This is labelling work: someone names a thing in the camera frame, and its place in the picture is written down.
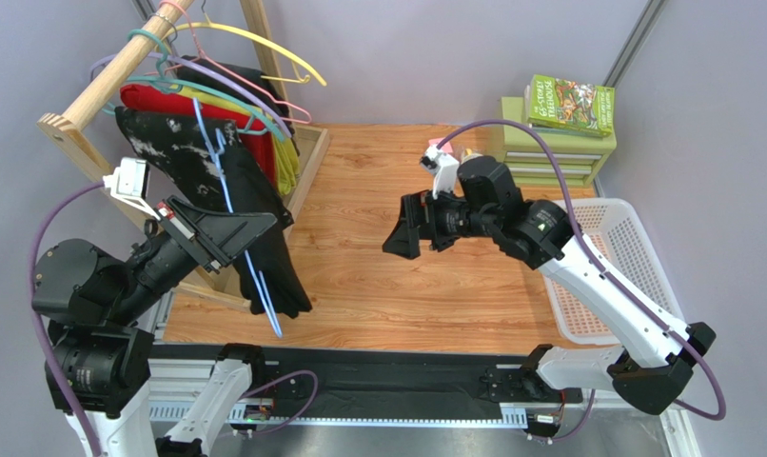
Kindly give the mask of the blue wire hanger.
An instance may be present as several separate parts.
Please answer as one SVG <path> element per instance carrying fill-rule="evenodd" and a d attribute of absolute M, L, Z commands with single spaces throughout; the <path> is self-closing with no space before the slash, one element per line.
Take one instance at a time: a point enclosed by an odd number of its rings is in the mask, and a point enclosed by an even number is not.
<path fill-rule="evenodd" d="M 231 200 L 231 195 L 230 195 L 230 191 L 229 191 L 229 187 L 228 187 L 228 183 L 226 179 L 226 174 L 223 169 L 222 160 L 221 160 L 222 156 L 226 152 L 225 135 L 219 128 L 216 128 L 214 130 L 214 136 L 217 141 L 217 146 L 214 146 L 214 143 L 212 142 L 211 137 L 208 134 L 208 131 L 204 122 L 202 104 L 197 98 L 193 97 L 192 106 L 194 109 L 194 115 L 198 123 L 198 127 L 200 129 L 202 138 L 206 145 L 206 150 L 209 154 L 209 157 L 212 163 L 214 164 L 217 170 L 217 175 L 221 184 L 226 208 L 229 213 L 234 213 L 234 207 L 232 205 L 232 200 Z M 284 336 L 284 334 L 283 334 L 283 330 L 279 322 L 279 319 L 277 317 L 276 309 L 270 298 L 270 293 L 267 287 L 265 275 L 261 270 L 257 270 L 255 268 L 252 258 L 247 250 L 244 252 L 244 257 L 246 260 L 246 266 L 252 278 L 252 282 L 258 291 L 260 302 L 265 311 L 267 320 L 276 337 L 278 339 L 281 339 Z"/>

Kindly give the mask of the black white-patterned trousers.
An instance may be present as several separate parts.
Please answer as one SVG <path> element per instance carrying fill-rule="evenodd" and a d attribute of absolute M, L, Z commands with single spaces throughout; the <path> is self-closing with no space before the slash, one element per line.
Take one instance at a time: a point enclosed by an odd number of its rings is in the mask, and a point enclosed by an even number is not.
<path fill-rule="evenodd" d="M 195 116 L 118 107 L 114 111 L 119 130 L 134 154 L 160 170 L 190 204 L 228 212 L 217 170 L 212 163 Z M 226 138 L 222 165 L 234 212 L 266 212 L 277 218 L 248 252 L 257 270 L 265 275 L 270 298 L 277 313 L 291 319 L 312 310 L 312 304 L 292 265 L 284 231 L 294 223 L 276 188 L 266 178 L 252 154 L 238 138 L 234 122 L 204 119 L 214 146 L 214 130 Z M 253 314 L 265 313 L 244 255 L 233 264 L 240 277 L 240 291 L 251 303 Z"/>

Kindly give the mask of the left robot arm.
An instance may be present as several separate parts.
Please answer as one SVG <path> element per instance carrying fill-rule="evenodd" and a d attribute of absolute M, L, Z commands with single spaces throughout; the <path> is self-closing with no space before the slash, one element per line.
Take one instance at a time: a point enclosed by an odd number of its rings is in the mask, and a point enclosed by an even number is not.
<path fill-rule="evenodd" d="M 263 351 L 223 346 L 192 406 L 156 437 L 149 414 L 155 338 L 136 322 L 194 269 L 230 265 L 275 222 L 270 213 L 215 212 L 169 197 L 126 261 L 83 239 L 63 241 L 37 261 L 31 306 L 45 334 L 49 390 L 87 455 L 210 454 L 263 371 Z"/>

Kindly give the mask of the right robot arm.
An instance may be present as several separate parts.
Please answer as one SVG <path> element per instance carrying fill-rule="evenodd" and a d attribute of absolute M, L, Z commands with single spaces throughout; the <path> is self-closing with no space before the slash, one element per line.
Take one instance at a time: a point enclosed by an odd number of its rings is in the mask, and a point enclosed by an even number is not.
<path fill-rule="evenodd" d="M 433 186 L 403 196 L 384 252 L 414 259 L 421 241 L 443 251 L 462 238 L 488 238 L 565 288 L 616 338 L 609 348 L 536 347 L 521 368 L 531 391 L 613 391 L 651 415 L 678 402 L 715 341 L 708 325 L 685 323 L 653 302 L 601 257 L 570 211 L 523 198 L 505 164 L 490 156 L 458 161 L 441 151 L 428 151 L 420 164 Z"/>

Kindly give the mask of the yellow garment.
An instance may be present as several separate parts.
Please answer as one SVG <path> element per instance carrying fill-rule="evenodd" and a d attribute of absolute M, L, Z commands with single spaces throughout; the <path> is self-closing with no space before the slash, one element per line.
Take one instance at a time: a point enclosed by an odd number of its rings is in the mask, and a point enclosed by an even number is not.
<path fill-rule="evenodd" d="M 244 128 L 249 121 L 250 112 L 247 109 L 205 91 L 184 87 L 179 94 L 197 99 L 205 117 L 230 120 L 238 128 Z M 280 140 L 274 133 L 241 133 L 240 139 L 281 195 L 288 195 L 294 190 L 300 163 L 291 138 Z"/>

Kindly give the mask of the pink cube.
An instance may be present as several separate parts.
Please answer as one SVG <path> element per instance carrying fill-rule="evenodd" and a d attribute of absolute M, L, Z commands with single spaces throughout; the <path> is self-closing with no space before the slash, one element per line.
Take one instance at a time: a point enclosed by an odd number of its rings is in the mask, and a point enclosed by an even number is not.
<path fill-rule="evenodd" d="M 452 154 L 454 152 L 451 143 L 450 142 L 444 143 L 441 137 L 429 139 L 428 146 L 431 148 L 439 149 L 448 154 Z"/>

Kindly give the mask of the yellow mug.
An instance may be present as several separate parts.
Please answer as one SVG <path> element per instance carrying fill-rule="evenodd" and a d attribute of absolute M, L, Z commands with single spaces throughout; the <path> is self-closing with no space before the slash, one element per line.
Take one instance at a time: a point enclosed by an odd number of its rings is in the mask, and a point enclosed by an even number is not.
<path fill-rule="evenodd" d="M 475 151 L 473 149 L 466 149 L 462 154 L 462 161 L 466 162 L 479 157 L 482 157 L 482 154 L 480 152 Z"/>

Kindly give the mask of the wooden clothes rack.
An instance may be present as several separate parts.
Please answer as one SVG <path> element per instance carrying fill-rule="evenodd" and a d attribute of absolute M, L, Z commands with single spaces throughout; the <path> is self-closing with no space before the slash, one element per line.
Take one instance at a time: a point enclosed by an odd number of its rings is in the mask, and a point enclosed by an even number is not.
<path fill-rule="evenodd" d="M 141 29 L 147 30 L 156 36 L 164 38 L 177 30 L 175 23 L 186 21 L 180 9 L 187 13 L 191 12 L 192 5 L 196 1 L 169 1 L 166 5 L 158 7 L 156 13 L 145 16 L 145 24 Z M 266 17 L 266 9 L 263 1 L 239 1 L 246 26 L 243 30 L 257 33 L 265 38 L 273 40 L 270 26 Z M 253 45 L 260 62 L 261 70 L 271 78 L 281 77 L 281 68 L 275 53 L 271 50 Z M 45 113 L 36 123 L 37 127 L 61 149 L 66 156 L 81 170 L 92 182 L 102 181 L 103 177 L 113 172 L 112 166 L 99 150 L 84 135 L 83 129 L 87 127 L 94 117 L 106 106 L 106 103 L 114 95 L 118 95 L 118 89 L 126 83 L 126 79 L 136 71 L 142 62 L 148 58 L 148 52 L 157 46 L 147 38 L 136 35 L 128 39 L 128 42 L 116 54 L 109 59 L 103 59 L 107 63 L 105 67 L 94 76 L 85 89 L 62 113 Z M 285 98 L 285 83 L 272 80 L 273 86 Z M 298 219 L 304 207 L 306 197 L 310 192 L 318 169 L 321 166 L 330 143 L 328 129 L 318 128 L 313 125 L 295 127 L 295 143 L 302 153 L 300 157 L 300 171 L 297 178 L 297 186 L 290 194 L 284 196 L 284 202 L 294 219 Z M 114 203 L 126 217 L 137 227 L 142 226 L 147 216 L 137 209 L 124 203 Z M 226 308 L 232 308 L 248 313 L 250 301 L 242 296 L 237 289 L 238 275 L 233 268 L 222 269 L 222 278 L 213 279 L 214 276 L 197 268 L 189 274 L 180 286 L 176 288 L 176 294 L 188 295 L 202 302 L 217 304 Z"/>

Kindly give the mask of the red garment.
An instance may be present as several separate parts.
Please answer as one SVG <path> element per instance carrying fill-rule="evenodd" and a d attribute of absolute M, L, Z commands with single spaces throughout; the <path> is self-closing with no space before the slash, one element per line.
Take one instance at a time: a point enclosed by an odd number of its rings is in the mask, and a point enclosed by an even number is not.
<path fill-rule="evenodd" d="M 182 88 L 179 93 L 162 93 L 151 86 L 128 84 L 120 88 L 119 93 L 120 100 L 130 109 L 193 116 L 195 114 L 193 99 L 197 98 L 201 106 L 201 114 L 205 118 L 234 121 L 238 128 L 249 127 L 252 131 L 261 131 L 266 127 L 258 119 L 253 120 L 249 125 L 250 115 L 247 110 L 237 105 L 232 107 L 231 102 L 192 88 Z M 240 133 L 239 137 L 266 178 L 272 185 L 276 185 L 275 135 L 273 133 L 262 135 Z"/>

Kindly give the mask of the black garment on rack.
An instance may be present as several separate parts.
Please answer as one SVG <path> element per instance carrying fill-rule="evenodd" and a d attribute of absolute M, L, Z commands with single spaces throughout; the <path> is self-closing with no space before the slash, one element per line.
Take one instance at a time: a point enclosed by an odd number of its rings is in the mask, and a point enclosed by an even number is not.
<path fill-rule="evenodd" d="M 216 73 L 222 74 L 224 77 L 230 78 L 232 81 L 235 81 L 246 91 L 254 94 L 265 105 L 269 106 L 270 108 L 274 108 L 280 117 L 289 117 L 289 106 L 282 104 L 284 98 L 278 93 L 278 91 L 268 80 L 264 79 L 265 74 L 261 70 L 240 67 L 228 63 L 220 63 L 221 66 L 232 71 L 233 73 L 238 74 L 240 77 L 248 81 L 248 83 L 244 83 L 242 81 L 238 81 L 235 77 L 230 76 L 224 70 L 221 70 L 208 61 L 200 60 L 198 61 L 198 64 Z M 232 97 L 241 99 L 248 104 L 252 104 L 252 102 L 250 102 L 237 90 L 232 89 L 231 87 L 213 79 L 208 75 L 204 75 L 197 70 L 181 66 L 176 70 L 176 75 L 181 80 L 187 80 L 196 84 L 219 90 L 223 93 L 229 94 Z"/>

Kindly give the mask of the green comic book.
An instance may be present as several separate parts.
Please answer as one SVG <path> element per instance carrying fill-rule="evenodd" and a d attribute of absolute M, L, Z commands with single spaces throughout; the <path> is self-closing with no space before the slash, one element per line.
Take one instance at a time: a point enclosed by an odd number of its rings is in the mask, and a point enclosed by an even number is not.
<path fill-rule="evenodd" d="M 524 114 L 531 126 L 603 138 L 615 133 L 615 101 L 612 87 L 534 74 Z"/>

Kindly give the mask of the white plastic basket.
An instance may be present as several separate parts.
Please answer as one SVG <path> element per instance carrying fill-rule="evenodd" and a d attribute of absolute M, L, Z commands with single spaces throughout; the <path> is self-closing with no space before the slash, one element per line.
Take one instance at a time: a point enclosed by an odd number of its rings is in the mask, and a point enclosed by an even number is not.
<path fill-rule="evenodd" d="M 636 211 L 617 198 L 573 201 L 580 227 L 601 255 L 663 310 L 683 319 L 677 297 Z M 544 283 L 560 334 L 577 345 L 615 345 L 610 329 L 565 288 Z"/>

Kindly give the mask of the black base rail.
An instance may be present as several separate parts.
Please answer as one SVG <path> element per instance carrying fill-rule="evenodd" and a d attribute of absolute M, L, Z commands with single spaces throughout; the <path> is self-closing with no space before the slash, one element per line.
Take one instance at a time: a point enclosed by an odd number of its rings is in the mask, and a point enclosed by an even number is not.
<path fill-rule="evenodd" d="M 520 355 L 374 350 L 264 349 L 253 393 L 226 409 L 215 435 L 245 437 L 289 422 L 339 427 L 540 427 L 566 407 L 577 422 L 587 404 L 627 412 L 618 395 L 586 389 L 542 392 L 523 381 Z"/>

